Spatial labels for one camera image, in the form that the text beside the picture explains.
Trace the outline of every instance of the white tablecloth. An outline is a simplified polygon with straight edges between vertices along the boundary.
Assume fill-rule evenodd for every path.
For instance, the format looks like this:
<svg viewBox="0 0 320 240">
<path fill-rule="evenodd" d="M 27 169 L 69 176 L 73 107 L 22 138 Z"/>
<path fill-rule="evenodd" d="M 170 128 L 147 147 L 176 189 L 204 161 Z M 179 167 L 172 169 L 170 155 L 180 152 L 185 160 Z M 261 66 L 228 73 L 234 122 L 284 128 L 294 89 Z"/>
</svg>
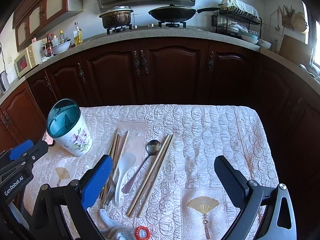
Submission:
<svg viewBox="0 0 320 240">
<path fill-rule="evenodd" d="M 34 179 L 27 185 L 24 205 L 32 214 L 41 185 L 56 186 L 55 168 L 65 167 L 70 179 L 79 179 L 108 151 L 116 123 L 119 120 L 146 122 L 145 142 L 163 141 L 167 134 L 175 134 L 171 151 L 146 205 L 143 217 L 126 216 L 126 211 L 151 167 L 149 159 L 130 193 L 121 196 L 122 206 L 111 203 L 107 208 L 110 218 L 136 227 L 149 227 L 152 239 L 205 239 L 201 214 L 186 206 L 197 196 L 210 196 L 220 205 L 208 213 L 211 239 L 221 239 L 232 224 L 239 209 L 235 208 L 217 175 L 213 162 L 224 155 L 231 165 L 247 179 L 255 179 L 262 186 L 275 187 L 278 177 L 266 135 L 257 113 L 243 106 L 105 106 L 81 108 L 93 138 L 92 149 L 82 157 L 75 157 L 56 144 L 39 159 L 33 168 Z M 128 172 L 128 181 L 138 165 Z M 89 208 L 98 228 L 105 228 L 99 217 L 100 200 Z M 70 215 L 64 208 L 66 221 L 73 236 L 77 235 Z M 263 215 L 261 208 L 248 235 L 252 239 Z"/>
</svg>

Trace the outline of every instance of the black metal dish rack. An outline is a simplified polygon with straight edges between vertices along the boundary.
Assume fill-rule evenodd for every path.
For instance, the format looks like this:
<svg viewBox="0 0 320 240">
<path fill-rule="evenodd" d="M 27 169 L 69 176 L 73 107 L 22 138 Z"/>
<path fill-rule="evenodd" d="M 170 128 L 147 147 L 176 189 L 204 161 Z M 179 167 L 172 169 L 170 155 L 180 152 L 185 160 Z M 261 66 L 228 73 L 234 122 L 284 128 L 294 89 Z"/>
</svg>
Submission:
<svg viewBox="0 0 320 240">
<path fill-rule="evenodd" d="M 211 19 L 211 25 L 213 27 L 216 27 L 216 33 L 241 38 L 238 33 L 230 31 L 230 28 L 228 28 L 228 22 L 234 22 L 238 23 L 237 21 L 240 21 L 241 23 L 247 23 L 248 27 L 247 29 L 250 29 L 250 24 L 253 25 L 259 25 L 260 26 L 260 34 L 259 38 L 261 38 L 261 30 L 262 30 L 262 19 L 259 17 L 260 20 L 257 20 L 257 18 L 247 12 L 244 12 L 236 7 L 226 7 L 226 8 L 220 8 L 219 10 L 213 11 Z"/>
</svg>

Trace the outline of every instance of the metal bolt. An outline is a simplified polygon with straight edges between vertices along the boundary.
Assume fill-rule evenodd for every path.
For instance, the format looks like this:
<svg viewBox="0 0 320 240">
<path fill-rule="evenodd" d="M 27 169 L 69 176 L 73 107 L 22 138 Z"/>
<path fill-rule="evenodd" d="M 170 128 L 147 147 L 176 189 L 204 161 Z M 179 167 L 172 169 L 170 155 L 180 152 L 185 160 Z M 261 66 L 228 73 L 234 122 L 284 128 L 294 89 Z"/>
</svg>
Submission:
<svg viewBox="0 0 320 240">
<path fill-rule="evenodd" d="M 280 183 L 279 184 L 279 188 L 282 189 L 282 190 L 286 190 L 287 189 L 287 186 L 283 183 Z"/>
<path fill-rule="evenodd" d="M 258 182 L 256 182 L 254 179 L 250 179 L 249 180 L 249 184 L 252 186 L 252 187 L 255 187 L 258 185 Z"/>
<path fill-rule="evenodd" d="M 43 184 L 42 186 L 41 186 L 41 189 L 42 190 L 46 190 L 48 188 L 48 184 Z"/>
<path fill-rule="evenodd" d="M 74 179 L 74 180 L 72 180 L 71 182 L 70 182 L 70 185 L 71 186 L 77 186 L 79 184 L 79 180 L 77 180 L 77 179 Z"/>
</svg>

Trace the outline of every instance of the microwave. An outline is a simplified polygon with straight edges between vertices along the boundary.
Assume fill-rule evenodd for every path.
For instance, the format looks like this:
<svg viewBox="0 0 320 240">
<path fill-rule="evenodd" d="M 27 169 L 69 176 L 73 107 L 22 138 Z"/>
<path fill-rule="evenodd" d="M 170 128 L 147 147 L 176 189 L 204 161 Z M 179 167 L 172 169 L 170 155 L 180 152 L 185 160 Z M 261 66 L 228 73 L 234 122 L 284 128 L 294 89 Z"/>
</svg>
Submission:
<svg viewBox="0 0 320 240">
<path fill-rule="evenodd" d="M 19 77 L 25 75 L 29 70 L 38 66 L 43 58 L 42 46 L 45 40 L 39 40 L 30 44 L 15 59 L 14 65 Z"/>
</svg>

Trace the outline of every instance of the spoon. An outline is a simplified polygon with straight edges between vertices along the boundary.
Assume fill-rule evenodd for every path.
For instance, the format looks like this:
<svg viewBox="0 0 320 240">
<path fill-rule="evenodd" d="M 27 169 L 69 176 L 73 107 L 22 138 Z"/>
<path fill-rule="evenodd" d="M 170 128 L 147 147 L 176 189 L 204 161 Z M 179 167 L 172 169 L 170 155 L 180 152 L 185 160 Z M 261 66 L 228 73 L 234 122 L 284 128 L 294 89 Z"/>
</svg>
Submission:
<svg viewBox="0 0 320 240">
<path fill-rule="evenodd" d="M 119 178 L 116 186 L 115 193 L 115 205 L 117 207 L 120 206 L 120 189 L 122 187 L 122 182 L 125 174 L 132 168 L 132 166 L 136 163 L 136 156 L 133 153 L 125 153 L 119 160 Z"/>
<path fill-rule="evenodd" d="M 140 165 L 139 169 L 136 171 L 136 173 L 132 176 L 132 178 L 127 182 L 127 184 L 124 185 L 124 187 L 122 188 L 122 192 L 123 193 L 129 193 L 130 189 L 132 188 L 132 185 L 137 177 L 137 175 L 139 174 L 140 170 L 142 169 L 143 165 L 146 163 L 147 159 L 150 156 L 154 156 L 157 155 L 159 153 L 161 149 L 161 142 L 159 142 L 158 140 L 151 140 L 150 142 L 147 143 L 146 146 L 146 150 L 148 153 L 148 157 L 145 158 L 145 160 L 143 161 L 143 163 Z"/>
</svg>

